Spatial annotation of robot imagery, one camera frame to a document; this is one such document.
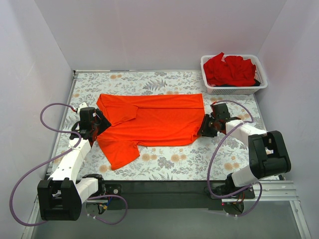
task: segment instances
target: crumpled red fabric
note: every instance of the crumpled red fabric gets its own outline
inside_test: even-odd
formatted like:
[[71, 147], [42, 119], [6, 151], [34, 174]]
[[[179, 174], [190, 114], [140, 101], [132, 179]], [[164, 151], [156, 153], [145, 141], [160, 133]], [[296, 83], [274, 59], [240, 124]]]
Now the crumpled red fabric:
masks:
[[207, 83], [210, 86], [243, 87], [255, 84], [256, 66], [250, 59], [244, 60], [241, 56], [227, 56], [223, 60], [223, 56], [222, 52], [204, 64]]

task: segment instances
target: floral tablecloth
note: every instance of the floral tablecloth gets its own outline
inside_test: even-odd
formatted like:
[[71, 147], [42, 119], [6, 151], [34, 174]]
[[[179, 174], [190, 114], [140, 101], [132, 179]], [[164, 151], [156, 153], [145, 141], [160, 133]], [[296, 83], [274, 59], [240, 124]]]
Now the floral tablecloth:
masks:
[[[86, 102], [97, 107], [101, 93], [113, 95], [164, 95], [202, 93], [205, 111], [211, 113], [210, 104], [216, 100], [233, 100], [244, 104], [252, 113], [255, 127], [263, 129], [253, 95], [209, 95], [206, 92], [201, 72], [120, 72], [79, 73], [70, 104], [78, 107]], [[234, 104], [228, 104], [232, 116], [243, 120], [247, 112]], [[68, 110], [63, 129], [69, 130], [78, 121], [78, 116]], [[59, 134], [56, 155], [68, 147], [69, 135]], [[223, 135], [215, 138], [201, 137], [193, 144], [181, 147], [139, 146], [140, 157], [115, 171], [102, 153], [97, 142], [82, 164], [78, 177], [85, 174], [102, 174], [105, 180], [205, 180], [207, 167], [214, 149]], [[52, 173], [61, 158], [56, 159], [48, 169]], [[220, 148], [212, 166], [211, 180], [223, 180], [226, 176], [248, 164], [247, 147], [235, 138], [229, 137]]]

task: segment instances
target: red clothes in basket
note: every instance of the red clothes in basket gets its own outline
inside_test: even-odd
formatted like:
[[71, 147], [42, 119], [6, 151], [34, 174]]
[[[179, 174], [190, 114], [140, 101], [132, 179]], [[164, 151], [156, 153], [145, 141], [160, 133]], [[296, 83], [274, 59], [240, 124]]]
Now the red clothes in basket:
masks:
[[138, 145], [182, 146], [194, 142], [204, 118], [201, 94], [112, 96], [97, 105], [112, 126], [97, 137], [112, 170], [139, 155]]
[[256, 66], [241, 56], [227, 56], [224, 53], [209, 59], [204, 64], [207, 83], [211, 86], [255, 86]]

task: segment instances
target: white wall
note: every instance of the white wall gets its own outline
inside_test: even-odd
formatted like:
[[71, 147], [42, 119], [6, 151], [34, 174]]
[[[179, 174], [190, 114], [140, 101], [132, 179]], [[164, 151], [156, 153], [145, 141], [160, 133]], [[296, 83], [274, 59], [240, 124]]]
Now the white wall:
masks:
[[287, 0], [258, 56], [268, 88], [258, 103], [268, 130], [283, 133], [302, 210], [319, 238], [319, 2]]
[[286, 0], [35, 0], [73, 70], [199, 69], [257, 54]]
[[[55, 133], [39, 120], [41, 109], [66, 102], [72, 71], [34, 0], [3, 0], [0, 7], [0, 238], [21, 238], [24, 226], [9, 211], [12, 187], [27, 170], [49, 159]], [[45, 120], [58, 127], [63, 109]], [[27, 222], [45, 168], [18, 188], [14, 207]]]

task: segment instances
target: white plastic basket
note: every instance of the white plastic basket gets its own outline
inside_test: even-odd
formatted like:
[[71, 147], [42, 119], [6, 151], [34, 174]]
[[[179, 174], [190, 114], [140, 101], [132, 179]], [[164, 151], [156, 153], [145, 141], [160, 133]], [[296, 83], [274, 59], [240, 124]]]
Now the white plastic basket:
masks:
[[213, 87], [208, 85], [205, 71], [204, 71], [204, 64], [210, 59], [213, 58], [216, 55], [210, 55], [210, 56], [202, 56], [200, 59], [200, 66], [201, 66], [201, 72], [203, 74], [203, 80], [205, 83], [205, 86], [207, 88], [207, 92], [209, 94], [216, 94], [216, 95], [226, 95], [226, 94], [241, 94], [241, 95], [249, 95], [253, 94], [259, 89], [266, 88], [268, 86], [266, 74], [263, 70], [263, 67], [261, 66], [260, 61], [258, 58], [254, 55], [224, 55], [226, 56], [242, 56], [244, 60], [251, 59], [251, 62], [256, 65], [256, 80], [260, 82], [260, 86], [250, 86], [250, 87]]

